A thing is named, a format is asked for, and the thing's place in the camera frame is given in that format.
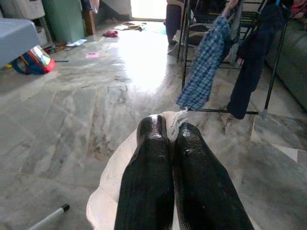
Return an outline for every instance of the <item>colorful backpack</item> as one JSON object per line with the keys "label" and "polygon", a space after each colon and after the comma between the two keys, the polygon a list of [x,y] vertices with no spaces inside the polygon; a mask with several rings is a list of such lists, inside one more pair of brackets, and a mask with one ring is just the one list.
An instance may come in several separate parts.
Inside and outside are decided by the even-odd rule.
{"label": "colorful backpack", "polygon": [[54,59],[50,58],[40,46],[35,46],[30,49],[28,52],[22,54],[20,58],[25,63],[25,71],[19,68],[18,58],[12,62],[12,66],[17,72],[25,75],[48,73],[52,71],[56,65]]}

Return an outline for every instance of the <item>white cloth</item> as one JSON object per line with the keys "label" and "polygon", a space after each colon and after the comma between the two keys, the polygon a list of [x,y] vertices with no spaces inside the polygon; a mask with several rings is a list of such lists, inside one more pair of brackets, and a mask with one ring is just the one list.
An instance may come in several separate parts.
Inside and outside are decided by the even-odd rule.
{"label": "white cloth", "polygon": [[[187,120],[187,111],[164,112],[167,137],[175,142],[179,127]],[[86,217],[94,230],[113,230],[118,205],[121,178],[137,147],[136,130],[118,147],[104,169],[99,187],[90,196]],[[173,229],[179,230],[177,208],[174,206]]]}

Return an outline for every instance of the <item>plaid shirt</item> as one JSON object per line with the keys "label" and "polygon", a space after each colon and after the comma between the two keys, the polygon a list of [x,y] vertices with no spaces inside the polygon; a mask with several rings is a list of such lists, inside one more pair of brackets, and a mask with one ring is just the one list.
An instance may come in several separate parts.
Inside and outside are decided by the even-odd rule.
{"label": "plaid shirt", "polygon": [[229,23],[219,16],[198,46],[197,57],[189,71],[189,82],[177,100],[178,105],[194,110],[204,106],[209,100],[215,71],[228,54],[230,45]]}

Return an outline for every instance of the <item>metal rack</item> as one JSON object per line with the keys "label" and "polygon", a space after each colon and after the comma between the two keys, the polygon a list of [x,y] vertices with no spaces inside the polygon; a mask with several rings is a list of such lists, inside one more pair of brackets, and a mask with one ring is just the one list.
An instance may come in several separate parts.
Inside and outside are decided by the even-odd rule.
{"label": "metal rack", "polygon": [[[245,2],[245,4],[259,4],[257,12],[242,12],[242,17],[241,17],[241,27],[247,28],[243,35],[243,39],[247,37],[247,35],[253,31],[257,27],[257,22],[258,18],[260,16],[260,11],[262,10],[266,0],[263,0],[262,2]],[[200,23],[213,23],[214,20],[218,17],[218,14],[209,14],[209,15],[195,15],[195,18],[197,22]],[[186,73],[187,73],[187,63],[191,62],[191,60],[188,60],[188,47],[189,47],[189,28],[191,25],[191,0],[185,0],[184,2],[184,17],[182,20],[181,24],[181,31],[180,31],[180,39],[179,39],[179,51],[177,54],[177,62],[180,62],[181,65],[183,65],[183,76],[182,76],[182,90],[184,90],[185,86],[185,81],[186,81]],[[267,111],[268,111],[268,106],[270,102],[270,97],[274,85],[274,80],[276,77],[276,71],[277,71],[277,66],[279,62],[279,56],[282,50],[283,46],[283,40],[284,40],[284,35],[285,31],[287,28],[287,23],[284,25],[284,28],[282,30],[278,48],[277,48],[277,53],[276,53],[276,58],[275,58],[275,63],[274,63],[274,68],[271,76],[271,81],[270,81],[270,86],[269,90],[267,93],[267,98],[265,102],[265,106],[263,111],[247,111],[246,114],[254,114],[254,115],[260,115],[264,119],[266,117]],[[199,109],[199,110],[192,110],[191,111],[200,111],[200,112],[216,112],[216,113],[229,113],[228,110],[223,110],[223,109],[209,109],[209,108],[204,108],[204,109]]]}

